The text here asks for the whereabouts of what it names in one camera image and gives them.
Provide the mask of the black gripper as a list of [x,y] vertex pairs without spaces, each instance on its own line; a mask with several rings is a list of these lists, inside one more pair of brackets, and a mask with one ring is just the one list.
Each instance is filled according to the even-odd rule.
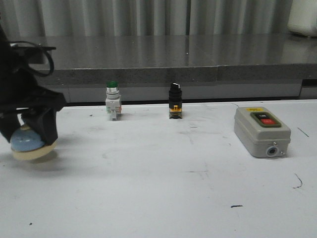
[[[30,111],[23,113],[23,121],[46,145],[57,140],[56,111],[66,105],[66,99],[36,80],[53,73],[54,62],[49,51],[54,49],[27,41],[9,41],[4,30],[0,30],[0,133],[8,143],[21,127],[18,114],[25,110]],[[29,59],[37,54],[47,58],[48,72],[30,67]]]

